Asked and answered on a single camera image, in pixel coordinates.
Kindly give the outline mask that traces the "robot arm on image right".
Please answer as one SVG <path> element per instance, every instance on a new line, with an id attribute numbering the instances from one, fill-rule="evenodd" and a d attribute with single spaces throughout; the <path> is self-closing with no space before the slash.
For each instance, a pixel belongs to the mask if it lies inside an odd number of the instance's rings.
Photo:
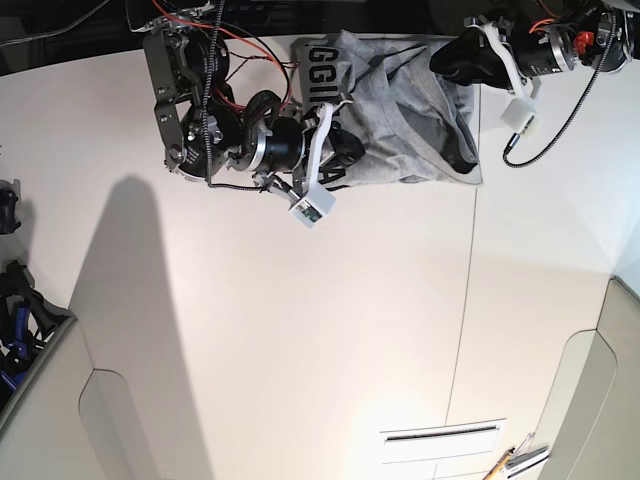
<path id="1" fill-rule="evenodd" d="M 540 1 L 544 16 L 516 13 L 469 17 L 463 32 L 440 48 L 431 70 L 463 86 L 483 84 L 527 97 L 534 79 L 583 65 L 619 71 L 639 57 L 637 1 Z"/>

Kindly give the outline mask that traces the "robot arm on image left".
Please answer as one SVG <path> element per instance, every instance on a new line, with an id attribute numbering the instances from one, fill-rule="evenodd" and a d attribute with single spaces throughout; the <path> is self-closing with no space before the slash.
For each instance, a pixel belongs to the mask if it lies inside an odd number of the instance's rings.
<path id="1" fill-rule="evenodd" d="M 365 154 L 361 141 L 345 130 L 336 113 L 321 131 L 321 108 L 340 110 L 350 100 L 329 94 L 320 105 L 300 109 L 292 103 L 290 72 L 261 39 L 225 22 L 223 1 L 128 1 L 129 28 L 142 33 L 144 55 L 154 90 L 154 115 L 165 149 L 165 166 L 187 179 L 223 188 L 217 173 L 248 172 L 247 192 L 279 194 L 297 202 L 313 184 L 343 173 Z M 285 92 L 259 90 L 240 104 L 230 80 L 238 40 L 283 75 Z"/>

